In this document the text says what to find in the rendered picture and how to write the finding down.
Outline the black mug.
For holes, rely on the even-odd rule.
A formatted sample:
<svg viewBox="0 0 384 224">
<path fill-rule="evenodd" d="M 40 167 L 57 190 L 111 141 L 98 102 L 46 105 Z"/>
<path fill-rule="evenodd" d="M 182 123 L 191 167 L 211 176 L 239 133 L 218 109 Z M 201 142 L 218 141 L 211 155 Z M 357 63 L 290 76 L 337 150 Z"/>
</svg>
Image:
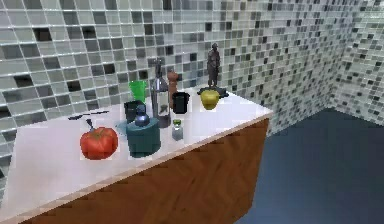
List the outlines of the black mug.
<svg viewBox="0 0 384 224">
<path fill-rule="evenodd" d="M 128 123 L 135 119 L 138 105 L 143 105 L 143 102 L 141 100 L 134 100 L 124 103 L 125 117 Z"/>
<path fill-rule="evenodd" d="M 185 114 L 188 110 L 190 95 L 186 92 L 175 92 L 172 95 L 173 112 L 175 114 Z"/>
</svg>

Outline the green plastic cup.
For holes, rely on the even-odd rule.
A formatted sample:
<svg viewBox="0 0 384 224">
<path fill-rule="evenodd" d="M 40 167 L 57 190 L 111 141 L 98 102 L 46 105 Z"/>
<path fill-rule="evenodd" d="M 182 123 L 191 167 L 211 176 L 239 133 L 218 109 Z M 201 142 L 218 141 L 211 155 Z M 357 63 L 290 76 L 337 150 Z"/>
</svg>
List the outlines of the green plastic cup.
<svg viewBox="0 0 384 224">
<path fill-rule="evenodd" d="M 135 100 L 145 102 L 146 99 L 146 82 L 142 80 L 131 81 L 129 88 Z"/>
</svg>

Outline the yellow green apple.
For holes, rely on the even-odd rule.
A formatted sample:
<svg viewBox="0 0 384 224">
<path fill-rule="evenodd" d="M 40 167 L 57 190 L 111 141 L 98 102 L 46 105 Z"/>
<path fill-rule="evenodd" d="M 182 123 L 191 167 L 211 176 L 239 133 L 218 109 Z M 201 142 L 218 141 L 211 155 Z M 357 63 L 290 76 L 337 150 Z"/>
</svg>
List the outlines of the yellow green apple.
<svg viewBox="0 0 384 224">
<path fill-rule="evenodd" d="M 206 110 L 214 109 L 219 101 L 219 98 L 220 95 L 215 90 L 205 90 L 200 94 L 202 105 Z"/>
</svg>

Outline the red tomato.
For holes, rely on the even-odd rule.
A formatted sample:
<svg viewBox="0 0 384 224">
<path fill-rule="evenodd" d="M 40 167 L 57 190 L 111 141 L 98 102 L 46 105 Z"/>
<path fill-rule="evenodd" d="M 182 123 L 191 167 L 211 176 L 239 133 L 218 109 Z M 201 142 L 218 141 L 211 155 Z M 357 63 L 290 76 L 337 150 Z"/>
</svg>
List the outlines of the red tomato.
<svg viewBox="0 0 384 224">
<path fill-rule="evenodd" d="M 115 153 L 118 147 L 118 136 L 112 128 L 93 126 L 92 120 L 86 123 L 90 130 L 83 133 L 80 138 L 80 149 L 85 158 L 89 160 L 104 160 Z"/>
</svg>

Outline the teal soap dispenser bottle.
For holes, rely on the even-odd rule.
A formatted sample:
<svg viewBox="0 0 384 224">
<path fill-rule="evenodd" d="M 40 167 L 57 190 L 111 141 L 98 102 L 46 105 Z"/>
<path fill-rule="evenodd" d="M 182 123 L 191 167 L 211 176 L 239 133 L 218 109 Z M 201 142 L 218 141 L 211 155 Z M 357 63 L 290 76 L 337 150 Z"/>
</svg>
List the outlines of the teal soap dispenser bottle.
<svg viewBox="0 0 384 224">
<path fill-rule="evenodd" d="M 132 157 L 146 157 L 160 149 L 159 120 L 147 115 L 145 105 L 136 107 L 135 119 L 126 126 L 125 130 Z"/>
</svg>

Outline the dark bronze statue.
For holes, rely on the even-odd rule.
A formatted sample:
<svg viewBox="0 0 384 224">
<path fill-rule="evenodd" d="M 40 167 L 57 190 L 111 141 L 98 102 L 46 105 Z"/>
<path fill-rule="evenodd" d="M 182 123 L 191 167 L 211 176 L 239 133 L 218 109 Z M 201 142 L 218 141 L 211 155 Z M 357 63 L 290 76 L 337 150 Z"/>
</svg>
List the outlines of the dark bronze statue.
<svg viewBox="0 0 384 224">
<path fill-rule="evenodd" d="M 219 93 L 220 98 L 228 97 L 229 94 L 225 88 L 221 88 L 217 85 L 220 67 L 220 53 L 218 51 L 218 45 L 212 44 L 211 50 L 207 56 L 207 72 L 208 72 L 208 86 L 201 88 L 197 94 L 200 95 L 205 90 L 215 90 Z"/>
</svg>

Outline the clear glass wine bottle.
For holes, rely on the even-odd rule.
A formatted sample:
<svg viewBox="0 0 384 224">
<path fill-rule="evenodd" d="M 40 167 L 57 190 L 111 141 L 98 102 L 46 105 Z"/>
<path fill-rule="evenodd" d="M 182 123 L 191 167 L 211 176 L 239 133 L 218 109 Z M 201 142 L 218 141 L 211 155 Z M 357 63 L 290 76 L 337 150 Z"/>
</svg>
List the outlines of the clear glass wine bottle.
<svg viewBox="0 0 384 224">
<path fill-rule="evenodd" d="M 163 78 L 162 63 L 156 60 L 155 78 L 151 83 L 153 116 L 159 120 L 159 127 L 166 128 L 171 123 L 168 84 Z"/>
</svg>

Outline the brown pepper mill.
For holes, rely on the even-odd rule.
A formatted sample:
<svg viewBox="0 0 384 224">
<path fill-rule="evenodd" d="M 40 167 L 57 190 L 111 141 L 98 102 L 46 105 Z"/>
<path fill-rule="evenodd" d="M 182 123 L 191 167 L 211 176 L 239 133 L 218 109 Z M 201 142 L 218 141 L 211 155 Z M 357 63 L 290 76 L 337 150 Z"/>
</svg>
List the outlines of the brown pepper mill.
<svg viewBox="0 0 384 224">
<path fill-rule="evenodd" d="M 169 71 L 167 74 L 168 78 L 168 92 L 169 92 L 169 106 L 173 107 L 173 94 L 177 92 L 177 79 L 178 74 L 174 71 Z"/>
</svg>

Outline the small green capped shaker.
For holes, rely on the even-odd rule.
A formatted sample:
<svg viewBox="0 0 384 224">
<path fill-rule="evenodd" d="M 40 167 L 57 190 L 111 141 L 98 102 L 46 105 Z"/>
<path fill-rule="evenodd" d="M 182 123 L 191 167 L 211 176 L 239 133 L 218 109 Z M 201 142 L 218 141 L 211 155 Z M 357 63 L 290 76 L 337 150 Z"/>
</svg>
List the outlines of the small green capped shaker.
<svg viewBox="0 0 384 224">
<path fill-rule="evenodd" d="M 172 137 L 175 141 L 179 141 L 183 138 L 183 127 L 180 119 L 173 120 Z"/>
</svg>

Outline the brown wooden counter cabinet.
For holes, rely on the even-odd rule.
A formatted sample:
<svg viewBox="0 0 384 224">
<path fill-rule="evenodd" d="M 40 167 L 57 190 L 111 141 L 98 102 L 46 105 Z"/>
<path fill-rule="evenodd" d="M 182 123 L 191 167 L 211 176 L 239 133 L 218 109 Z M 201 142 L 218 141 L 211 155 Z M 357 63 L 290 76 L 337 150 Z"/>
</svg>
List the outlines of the brown wooden counter cabinet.
<svg viewBox="0 0 384 224">
<path fill-rule="evenodd" d="M 207 111 L 193 95 L 184 137 L 161 132 L 144 158 L 119 139 L 108 159 L 80 151 L 84 120 L 18 129 L 0 224 L 234 224 L 252 205 L 271 110 L 235 94 Z"/>
</svg>

